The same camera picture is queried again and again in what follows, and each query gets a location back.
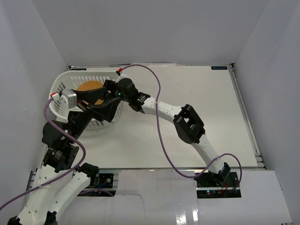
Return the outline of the orange woven round plate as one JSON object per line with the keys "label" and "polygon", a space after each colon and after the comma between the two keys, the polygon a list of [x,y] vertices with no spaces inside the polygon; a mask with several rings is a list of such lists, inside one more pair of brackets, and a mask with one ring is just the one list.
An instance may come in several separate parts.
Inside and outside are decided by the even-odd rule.
{"label": "orange woven round plate", "polygon": [[103,83],[100,81],[87,81],[79,85],[76,90],[88,91],[88,90],[95,90],[101,87],[103,87]]}

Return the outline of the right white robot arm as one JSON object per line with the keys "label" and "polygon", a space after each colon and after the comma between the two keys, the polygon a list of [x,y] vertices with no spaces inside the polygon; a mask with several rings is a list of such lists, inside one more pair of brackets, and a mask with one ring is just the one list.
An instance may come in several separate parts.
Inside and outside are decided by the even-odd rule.
{"label": "right white robot arm", "polygon": [[195,111],[195,109],[186,104],[183,107],[173,106],[167,103],[159,102],[148,94],[139,92],[134,83],[129,78],[120,79],[118,82],[106,80],[104,87],[107,88],[108,99],[120,97],[122,101],[136,112],[156,116],[157,131],[163,152],[171,167],[185,178],[195,179],[203,174],[185,175],[180,172],[169,156],[163,144],[160,131],[159,120],[164,119],[175,126],[178,137],[185,143],[191,145],[206,163],[206,168],[211,175],[212,183],[217,187],[224,186],[229,181],[230,166],[221,160],[215,149],[210,144],[204,123]]}

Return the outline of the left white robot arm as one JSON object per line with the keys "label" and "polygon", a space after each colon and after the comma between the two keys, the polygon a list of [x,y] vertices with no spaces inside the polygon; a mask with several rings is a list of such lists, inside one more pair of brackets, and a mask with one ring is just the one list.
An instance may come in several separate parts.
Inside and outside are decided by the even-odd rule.
{"label": "left white robot arm", "polygon": [[[65,99],[76,104],[79,112],[69,112],[67,122],[49,119],[50,104]],[[9,219],[9,225],[56,225],[70,203],[87,187],[99,182],[97,166],[83,163],[86,149],[79,137],[92,119],[111,122],[123,93],[116,88],[95,90],[63,90],[50,95],[44,107],[47,123],[42,142],[48,147],[36,185],[25,192],[29,195],[22,211]]]}

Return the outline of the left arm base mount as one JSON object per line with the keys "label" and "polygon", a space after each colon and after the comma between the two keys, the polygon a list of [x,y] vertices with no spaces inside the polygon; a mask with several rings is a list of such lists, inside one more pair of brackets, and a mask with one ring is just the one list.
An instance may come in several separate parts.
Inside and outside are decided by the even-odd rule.
{"label": "left arm base mount", "polygon": [[99,173],[93,178],[87,188],[80,192],[79,196],[88,197],[114,197],[113,173]]}

